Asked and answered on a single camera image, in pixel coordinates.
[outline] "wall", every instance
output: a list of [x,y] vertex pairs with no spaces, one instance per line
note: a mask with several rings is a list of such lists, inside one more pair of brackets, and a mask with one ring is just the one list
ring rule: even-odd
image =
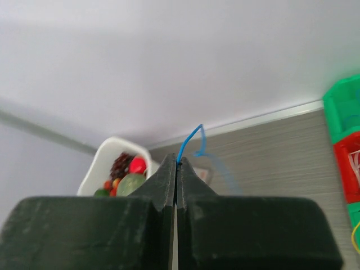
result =
[[75,195],[93,158],[3,122],[0,149],[0,226],[25,197]]
[[318,100],[360,72],[358,0],[0,0],[0,107],[148,146]]

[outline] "white basket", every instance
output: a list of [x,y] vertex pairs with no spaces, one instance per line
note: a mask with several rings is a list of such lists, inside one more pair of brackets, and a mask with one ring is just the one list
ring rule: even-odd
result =
[[126,141],[118,137],[111,137],[104,141],[97,150],[92,164],[81,183],[78,196],[93,196],[98,188],[109,178],[110,169],[122,152],[140,155],[144,158],[147,166],[146,179],[154,173],[154,166],[150,153],[136,143]]

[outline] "wooden floor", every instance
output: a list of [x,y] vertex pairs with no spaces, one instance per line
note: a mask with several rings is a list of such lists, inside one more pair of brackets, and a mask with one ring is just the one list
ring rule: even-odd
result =
[[[161,161],[166,154],[177,153],[179,147],[159,148],[151,155]],[[192,157],[199,148],[199,140],[190,141],[184,155],[193,165],[211,168],[207,158]],[[301,196],[316,201],[335,235],[344,269],[359,269],[323,111],[210,137],[207,152],[229,167],[244,195]],[[221,195],[232,193],[217,172],[210,186]]]

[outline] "white baseboard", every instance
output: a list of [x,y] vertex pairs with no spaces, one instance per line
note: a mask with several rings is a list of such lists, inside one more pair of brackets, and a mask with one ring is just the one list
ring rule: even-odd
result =
[[[221,127],[207,129],[206,137],[211,137],[211,136],[219,135],[222,133],[236,131],[236,130],[243,129],[243,128],[249,128],[249,127],[253,127],[255,125],[261,125],[261,124],[265,124],[265,123],[269,123],[272,121],[281,120],[281,119],[285,119],[285,118],[289,118],[289,117],[293,117],[293,116],[297,116],[297,115],[301,115],[301,114],[311,113],[312,111],[317,111],[322,108],[323,108],[323,103],[321,100],[314,101],[311,103],[292,107],[289,109],[276,111],[276,112],[272,112],[270,114],[265,114],[265,115],[257,116],[254,118],[246,119],[243,121],[238,121],[235,123],[223,125]],[[200,132],[196,133],[193,136],[193,138],[195,138],[195,139],[200,138],[200,137],[201,137]],[[156,149],[156,148],[160,148],[160,147],[164,147],[164,146],[173,145],[176,143],[183,142],[186,138],[187,138],[187,136],[169,139],[164,142],[160,142],[160,143],[156,143],[154,145],[148,146],[147,148],[149,150],[152,150],[152,149]]]

